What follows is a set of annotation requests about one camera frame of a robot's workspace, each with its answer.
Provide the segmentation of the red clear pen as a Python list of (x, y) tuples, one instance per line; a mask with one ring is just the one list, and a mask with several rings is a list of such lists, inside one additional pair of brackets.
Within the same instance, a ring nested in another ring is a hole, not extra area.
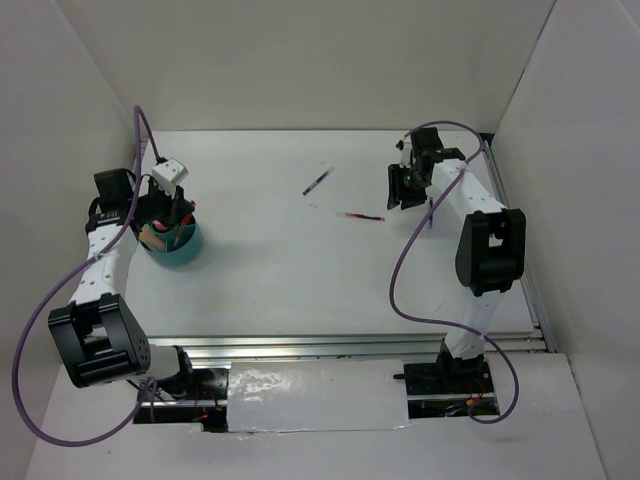
[(338, 212), (336, 212), (336, 215), (339, 216), (339, 217), (344, 217), (344, 218), (375, 221), (375, 222), (385, 222), (386, 221), (385, 217), (383, 217), (383, 216), (366, 215), (366, 214), (355, 213), (355, 212), (341, 212), (341, 211), (338, 211)]

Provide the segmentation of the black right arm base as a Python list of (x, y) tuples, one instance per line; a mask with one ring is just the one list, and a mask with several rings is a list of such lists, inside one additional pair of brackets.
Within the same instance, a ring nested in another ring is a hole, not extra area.
[(403, 381), (410, 396), (484, 396), (494, 392), (489, 364), (483, 355), (462, 360), (441, 351), (432, 363), (405, 364), (393, 379)]

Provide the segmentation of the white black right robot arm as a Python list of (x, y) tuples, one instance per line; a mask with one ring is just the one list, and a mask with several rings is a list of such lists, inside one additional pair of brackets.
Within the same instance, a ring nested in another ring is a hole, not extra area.
[(459, 321), (436, 322), (449, 328), (438, 354), (436, 379), (444, 390), (457, 392), (481, 369), (495, 311), (523, 275), (526, 217), (489, 193), (468, 171), (471, 160), (460, 149), (444, 146), (434, 122), (406, 133), (396, 148), (401, 161), (387, 169), (389, 210), (425, 205), (429, 187), (440, 191), (400, 258), (406, 258), (443, 202), (449, 202), (462, 221), (454, 269), (466, 289), (465, 305)]

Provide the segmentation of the orange pink highlighter marker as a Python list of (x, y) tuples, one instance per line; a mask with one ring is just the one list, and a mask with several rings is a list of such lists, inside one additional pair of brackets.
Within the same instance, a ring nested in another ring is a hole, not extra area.
[(139, 241), (150, 251), (165, 252), (166, 242), (158, 237), (150, 225), (144, 225), (139, 233)]

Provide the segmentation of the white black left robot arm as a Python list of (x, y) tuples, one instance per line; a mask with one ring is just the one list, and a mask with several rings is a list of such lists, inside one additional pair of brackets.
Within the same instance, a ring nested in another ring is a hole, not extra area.
[(147, 336), (125, 302), (129, 265), (137, 246), (177, 252), (194, 239), (195, 204), (176, 160), (152, 168), (146, 194), (134, 195), (125, 168), (95, 174), (98, 196), (85, 226), (90, 266), (67, 306), (54, 309), (48, 326), (72, 384), (86, 388), (142, 375), (152, 366)]

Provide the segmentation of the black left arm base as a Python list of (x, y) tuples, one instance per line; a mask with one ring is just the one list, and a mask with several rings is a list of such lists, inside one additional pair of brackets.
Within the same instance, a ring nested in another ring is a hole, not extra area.
[(226, 368), (194, 368), (189, 355), (176, 348), (176, 368), (169, 375), (157, 375), (158, 388), (174, 400), (227, 400), (229, 370)]

